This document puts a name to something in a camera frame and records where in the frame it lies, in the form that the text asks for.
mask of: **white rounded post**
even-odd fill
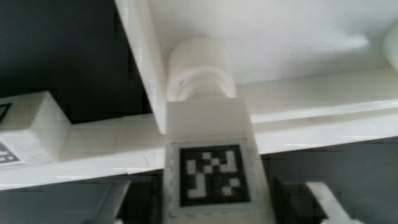
[[[228,50],[220,43],[196,37],[176,46],[169,58],[169,101],[236,96]]]

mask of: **white cube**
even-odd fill
[[[0,122],[0,150],[18,157],[27,165],[55,162],[69,133],[69,120],[48,92],[0,99],[0,105],[11,104]]]

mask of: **black background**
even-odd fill
[[[43,90],[73,123],[151,113],[112,0],[0,0],[0,97]]]

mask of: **black square pattern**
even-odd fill
[[[0,164],[18,162],[20,159],[14,153],[9,151],[5,145],[0,143]]]
[[[9,111],[9,107],[11,107],[11,104],[2,104],[0,105],[0,123],[2,123],[7,111]]]
[[[181,148],[181,207],[251,201],[240,145]]]

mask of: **white block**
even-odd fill
[[[0,123],[0,142],[27,165],[57,161],[69,121],[48,92],[0,99],[11,103]]]
[[[398,71],[398,25],[393,27],[386,37],[384,54],[395,70]]]

